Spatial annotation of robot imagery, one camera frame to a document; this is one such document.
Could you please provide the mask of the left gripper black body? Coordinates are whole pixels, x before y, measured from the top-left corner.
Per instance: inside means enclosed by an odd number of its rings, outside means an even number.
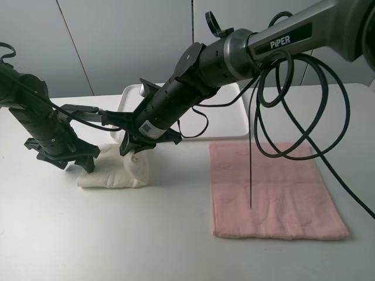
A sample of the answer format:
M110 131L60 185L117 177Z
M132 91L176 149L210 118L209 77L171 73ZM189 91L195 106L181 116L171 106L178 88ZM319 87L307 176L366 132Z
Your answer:
M52 108L44 111L10 108L9 112L32 136L26 148L37 151L37 159L51 164L92 164L98 146L80 139L70 122Z

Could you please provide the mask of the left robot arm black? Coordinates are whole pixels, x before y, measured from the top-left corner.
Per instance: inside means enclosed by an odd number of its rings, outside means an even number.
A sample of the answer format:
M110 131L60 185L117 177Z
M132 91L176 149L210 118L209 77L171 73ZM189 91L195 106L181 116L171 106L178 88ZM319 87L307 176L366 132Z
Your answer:
M37 159L60 169L74 162L93 172L100 149L80 139L70 125L72 118L53 108L44 81L1 63L1 107L7 108L32 136L25 146L37 151Z

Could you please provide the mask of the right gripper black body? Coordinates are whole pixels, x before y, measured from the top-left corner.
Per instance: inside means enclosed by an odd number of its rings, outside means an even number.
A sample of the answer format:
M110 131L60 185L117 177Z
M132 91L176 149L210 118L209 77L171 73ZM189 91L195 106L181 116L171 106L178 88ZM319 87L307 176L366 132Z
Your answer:
M191 107L202 101L201 93L176 79L158 86L140 79L144 98L130 114L123 143L179 143L182 135L171 127Z

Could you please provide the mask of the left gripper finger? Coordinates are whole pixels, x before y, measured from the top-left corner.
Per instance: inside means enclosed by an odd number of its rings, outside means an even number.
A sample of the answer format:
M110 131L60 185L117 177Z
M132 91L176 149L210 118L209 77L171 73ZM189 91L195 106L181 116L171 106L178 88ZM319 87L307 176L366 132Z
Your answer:
M90 155L78 158L74 164L82 167L87 173L92 173L95 168L94 158Z
M38 153L37 154L37 160L41 160L43 162L46 162L46 163L49 163L55 167L58 167L62 170L65 169L65 167L67 166L67 162L66 161L61 161L61 160L53 160L53 159L50 159L48 157L46 157L45 155L41 154L41 153Z

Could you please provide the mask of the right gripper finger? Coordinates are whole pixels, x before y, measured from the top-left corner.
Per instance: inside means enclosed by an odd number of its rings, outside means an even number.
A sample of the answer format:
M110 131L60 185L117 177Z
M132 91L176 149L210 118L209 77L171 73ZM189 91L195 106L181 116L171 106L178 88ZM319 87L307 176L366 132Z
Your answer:
M120 155L125 156L132 152L133 154L138 153L141 146L140 141L129 133L125 133L124 138L120 144Z
M156 147L155 143L146 143L143 141L136 141L134 144L134 153L137 154L139 152L154 149Z

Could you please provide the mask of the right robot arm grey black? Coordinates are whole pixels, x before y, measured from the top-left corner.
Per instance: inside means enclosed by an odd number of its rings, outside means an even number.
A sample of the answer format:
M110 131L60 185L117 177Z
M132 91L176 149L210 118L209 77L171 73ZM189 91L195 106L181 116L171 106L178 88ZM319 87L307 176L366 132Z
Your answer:
M266 30L219 27L214 15L206 21L217 40L192 44L173 74L159 87L143 81L144 99L124 126L120 154L153 149L158 143L182 140L172 129L186 111L202 106L218 90L242 80L264 83L272 69L286 62L289 88L295 60L319 68L322 63L307 51L329 47L347 61L364 56L374 66L374 2L320 1L297 13L279 13Z

